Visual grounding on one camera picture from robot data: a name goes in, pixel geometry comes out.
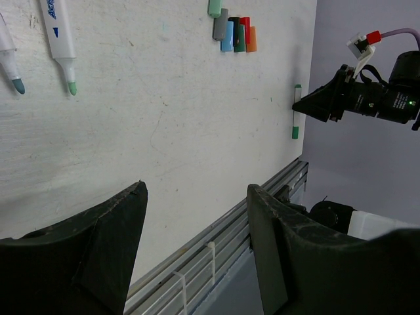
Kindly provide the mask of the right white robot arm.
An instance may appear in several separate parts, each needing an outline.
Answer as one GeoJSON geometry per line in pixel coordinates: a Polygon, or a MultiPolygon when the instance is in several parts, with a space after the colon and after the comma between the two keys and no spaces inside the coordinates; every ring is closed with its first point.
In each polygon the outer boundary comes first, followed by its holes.
{"type": "MultiPolygon", "coordinates": [[[[333,79],[295,101],[293,110],[317,120],[341,120],[344,112],[376,117],[419,129],[419,51],[398,56],[388,81],[371,65],[362,66],[376,81],[343,64],[333,79]]],[[[372,240],[393,230],[419,229],[416,224],[357,211],[332,201],[320,201],[305,214],[334,231],[362,240],[372,240]]]]}

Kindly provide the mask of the grey pen cap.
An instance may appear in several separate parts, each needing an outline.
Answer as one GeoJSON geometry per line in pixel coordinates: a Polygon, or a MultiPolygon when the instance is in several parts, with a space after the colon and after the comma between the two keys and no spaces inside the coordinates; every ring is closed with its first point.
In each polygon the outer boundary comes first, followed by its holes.
{"type": "Polygon", "coordinates": [[[214,19],[213,23],[213,39],[222,41],[226,36],[226,28],[228,22],[228,9],[222,8],[220,16],[214,19]]]}

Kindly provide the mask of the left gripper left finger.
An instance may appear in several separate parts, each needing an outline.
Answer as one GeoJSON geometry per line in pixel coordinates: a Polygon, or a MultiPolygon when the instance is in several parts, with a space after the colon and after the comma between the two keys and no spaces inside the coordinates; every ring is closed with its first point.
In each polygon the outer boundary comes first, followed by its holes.
{"type": "Polygon", "coordinates": [[[122,314],[147,203],[138,181],[66,220],[1,240],[1,313],[122,314]]]}

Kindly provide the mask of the grey capped marker pen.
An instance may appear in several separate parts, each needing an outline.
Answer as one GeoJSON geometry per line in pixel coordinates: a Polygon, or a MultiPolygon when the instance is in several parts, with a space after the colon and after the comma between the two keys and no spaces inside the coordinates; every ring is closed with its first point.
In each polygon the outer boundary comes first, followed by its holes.
{"type": "Polygon", "coordinates": [[[17,92],[24,95],[26,89],[22,81],[22,76],[18,71],[15,52],[16,46],[14,45],[3,15],[1,15],[1,66],[17,92]]]}

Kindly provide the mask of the red pen cap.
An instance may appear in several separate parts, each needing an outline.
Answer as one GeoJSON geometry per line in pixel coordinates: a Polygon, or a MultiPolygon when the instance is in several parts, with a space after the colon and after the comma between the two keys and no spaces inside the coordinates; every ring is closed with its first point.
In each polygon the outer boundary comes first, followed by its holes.
{"type": "Polygon", "coordinates": [[[249,31],[250,28],[250,17],[245,16],[240,18],[240,24],[244,25],[245,33],[249,31]]]}

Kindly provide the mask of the teal pen cap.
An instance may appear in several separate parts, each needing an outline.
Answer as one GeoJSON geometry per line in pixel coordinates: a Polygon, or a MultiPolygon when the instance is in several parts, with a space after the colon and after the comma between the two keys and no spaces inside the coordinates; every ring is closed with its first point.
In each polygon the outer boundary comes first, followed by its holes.
{"type": "Polygon", "coordinates": [[[218,18],[221,15],[222,0],[209,0],[207,13],[211,18],[218,18]]]}

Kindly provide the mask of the teal capped marker pen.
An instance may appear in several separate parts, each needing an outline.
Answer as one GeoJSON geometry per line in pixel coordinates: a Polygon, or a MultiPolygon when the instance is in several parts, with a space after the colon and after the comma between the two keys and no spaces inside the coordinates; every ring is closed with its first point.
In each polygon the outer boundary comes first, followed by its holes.
{"type": "Polygon", "coordinates": [[[40,0],[52,58],[61,66],[69,92],[75,96],[75,48],[65,1],[40,0]]]}

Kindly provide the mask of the dark green pen cap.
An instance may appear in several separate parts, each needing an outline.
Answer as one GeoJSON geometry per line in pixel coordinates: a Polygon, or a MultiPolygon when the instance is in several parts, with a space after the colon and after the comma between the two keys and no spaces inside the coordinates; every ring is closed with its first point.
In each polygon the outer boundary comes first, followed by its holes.
{"type": "Polygon", "coordinates": [[[236,32],[237,42],[234,46],[235,53],[242,53],[246,51],[246,42],[245,42],[245,26],[240,24],[236,32]]]}

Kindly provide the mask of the orange pen cap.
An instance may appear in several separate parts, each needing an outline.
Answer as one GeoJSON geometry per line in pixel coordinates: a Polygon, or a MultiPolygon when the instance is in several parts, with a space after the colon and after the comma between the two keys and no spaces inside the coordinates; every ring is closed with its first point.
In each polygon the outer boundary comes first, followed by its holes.
{"type": "Polygon", "coordinates": [[[246,44],[246,52],[253,53],[257,51],[257,31],[255,26],[251,26],[247,32],[248,42],[246,44]]]}

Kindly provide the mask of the blue pen cap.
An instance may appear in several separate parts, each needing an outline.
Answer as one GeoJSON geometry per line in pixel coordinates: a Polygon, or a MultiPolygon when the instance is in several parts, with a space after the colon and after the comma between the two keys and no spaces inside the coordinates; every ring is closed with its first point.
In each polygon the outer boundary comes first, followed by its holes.
{"type": "Polygon", "coordinates": [[[234,23],[227,21],[224,39],[220,42],[220,51],[223,53],[231,52],[234,49],[234,23]]]}

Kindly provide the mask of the black pen cap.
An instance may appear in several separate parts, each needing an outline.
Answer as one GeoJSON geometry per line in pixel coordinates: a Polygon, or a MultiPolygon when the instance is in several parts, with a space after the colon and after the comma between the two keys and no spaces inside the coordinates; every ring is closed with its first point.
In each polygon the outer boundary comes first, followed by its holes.
{"type": "Polygon", "coordinates": [[[228,18],[229,22],[233,22],[233,36],[238,36],[239,25],[240,25],[240,17],[238,16],[231,16],[228,18]]]}

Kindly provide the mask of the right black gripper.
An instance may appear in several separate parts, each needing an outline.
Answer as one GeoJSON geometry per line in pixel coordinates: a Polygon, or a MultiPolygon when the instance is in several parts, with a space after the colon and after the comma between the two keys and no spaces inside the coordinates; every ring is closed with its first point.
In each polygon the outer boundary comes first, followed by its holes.
{"type": "Polygon", "coordinates": [[[343,64],[333,79],[302,97],[292,110],[322,122],[338,122],[345,111],[375,117],[379,113],[388,83],[372,65],[365,65],[353,78],[355,68],[343,64]]]}

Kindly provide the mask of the green pen edge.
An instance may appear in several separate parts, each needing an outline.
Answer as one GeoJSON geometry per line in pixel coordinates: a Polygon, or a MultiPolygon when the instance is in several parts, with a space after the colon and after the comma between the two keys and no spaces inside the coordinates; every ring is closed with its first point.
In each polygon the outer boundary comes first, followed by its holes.
{"type": "MultiPolygon", "coordinates": [[[[296,84],[295,90],[294,90],[294,99],[293,99],[293,103],[294,104],[296,102],[300,101],[300,99],[301,99],[301,91],[302,91],[301,84],[296,84]]],[[[293,140],[297,140],[299,138],[299,123],[297,122],[297,120],[299,118],[299,113],[296,113],[295,110],[292,110],[292,111],[293,111],[293,123],[292,123],[292,134],[291,134],[291,138],[293,140]]]]}

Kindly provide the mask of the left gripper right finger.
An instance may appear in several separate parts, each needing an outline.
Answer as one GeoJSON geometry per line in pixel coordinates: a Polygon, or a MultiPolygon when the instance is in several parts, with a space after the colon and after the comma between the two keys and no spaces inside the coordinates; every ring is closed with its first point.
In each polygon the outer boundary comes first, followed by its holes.
{"type": "Polygon", "coordinates": [[[265,314],[418,314],[419,231],[332,230],[256,184],[247,216],[265,314]]]}

